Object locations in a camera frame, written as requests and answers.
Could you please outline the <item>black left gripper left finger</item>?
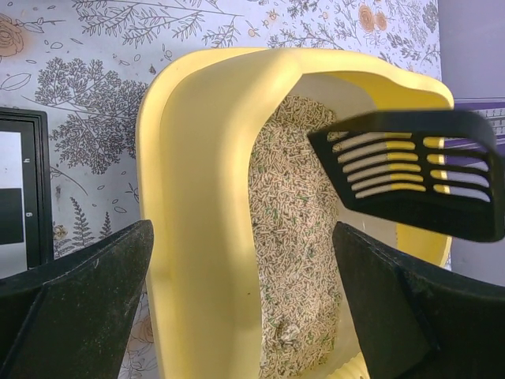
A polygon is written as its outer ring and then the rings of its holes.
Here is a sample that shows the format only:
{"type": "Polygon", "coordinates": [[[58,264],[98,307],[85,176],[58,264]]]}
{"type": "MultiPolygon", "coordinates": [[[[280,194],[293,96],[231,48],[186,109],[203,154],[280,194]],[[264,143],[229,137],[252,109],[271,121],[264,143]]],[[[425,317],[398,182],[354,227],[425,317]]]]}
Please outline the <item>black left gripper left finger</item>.
{"type": "Polygon", "coordinates": [[[1,281],[3,378],[116,378],[152,255],[140,220],[1,281]]]}

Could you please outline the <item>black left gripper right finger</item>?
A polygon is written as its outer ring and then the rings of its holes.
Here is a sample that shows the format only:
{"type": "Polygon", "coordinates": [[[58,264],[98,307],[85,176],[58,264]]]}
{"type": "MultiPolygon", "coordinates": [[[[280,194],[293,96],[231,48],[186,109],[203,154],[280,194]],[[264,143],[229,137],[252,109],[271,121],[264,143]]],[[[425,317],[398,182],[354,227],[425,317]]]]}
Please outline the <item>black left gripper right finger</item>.
{"type": "Polygon", "coordinates": [[[502,378],[504,289],[339,222],[332,235],[372,378],[502,378]]]}

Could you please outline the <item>black litter scoop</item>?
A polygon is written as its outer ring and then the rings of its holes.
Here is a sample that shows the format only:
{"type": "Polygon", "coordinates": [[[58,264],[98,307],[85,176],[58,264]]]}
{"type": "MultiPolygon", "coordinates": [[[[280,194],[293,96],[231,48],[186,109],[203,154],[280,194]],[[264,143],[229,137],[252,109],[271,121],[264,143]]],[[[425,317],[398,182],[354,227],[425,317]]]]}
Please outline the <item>black litter scoop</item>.
{"type": "Polygon", "coordinates": [[[504,236],[504,159],[472,111],[373,111],[308,135],[346,208],[475,242],[504,236]]]}

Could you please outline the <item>yellow litter box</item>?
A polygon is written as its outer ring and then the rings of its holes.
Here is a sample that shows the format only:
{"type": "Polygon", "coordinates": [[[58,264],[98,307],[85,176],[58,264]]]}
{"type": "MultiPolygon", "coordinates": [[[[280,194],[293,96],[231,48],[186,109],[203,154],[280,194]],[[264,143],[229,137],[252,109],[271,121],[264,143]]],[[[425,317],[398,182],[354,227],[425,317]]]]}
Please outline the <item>yellow litter box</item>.
{"type": "Polygon", "coordinates": [[[289,94],[343,118],[454,105],[442,82],[352,51],[211,49],[161,70],[139,109],[136,145],[140,212],[154,226],[147,288],[163,378],[259,375],[249,157],[289,94]]]}

